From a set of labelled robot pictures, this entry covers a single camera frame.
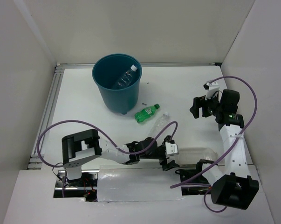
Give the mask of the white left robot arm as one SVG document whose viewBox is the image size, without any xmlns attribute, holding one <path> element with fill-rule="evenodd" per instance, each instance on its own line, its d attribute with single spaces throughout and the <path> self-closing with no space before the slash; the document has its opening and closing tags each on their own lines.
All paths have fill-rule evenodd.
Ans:
<svg viewBox="0 0 281 224">
<path fill-rule="evenodd" d="M 94 159 L 103 158 L 121 165 L 134 165 L 141 159 L 159 160 L 163 171 L 178 168 L 172 158 L 178 154 L 178 147 L 168 135 L 158 146 L 152 137 L 143 141 L 126 143 L 117 149 L 110 141 L 99 137 L 96 129 L 89 129 L 62 138 L 63 167 L 66 180 L 72 186 L 83 181 L 82 165 Z"/>
</svg>

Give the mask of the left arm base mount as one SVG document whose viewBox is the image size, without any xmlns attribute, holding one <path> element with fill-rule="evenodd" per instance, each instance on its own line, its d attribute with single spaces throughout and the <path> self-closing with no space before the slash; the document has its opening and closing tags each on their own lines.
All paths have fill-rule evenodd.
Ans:
<svg viewBox="0 0 281 224">
<path fill-rule="evenodd" d="M 53 172 L 55 189 L 53 198 L 82 198 L 86 202 L 97 202 L 97 183 L 99 170 L 83 170 L 80 179 L 69 180 L 65 171 Z"/>
</svg>

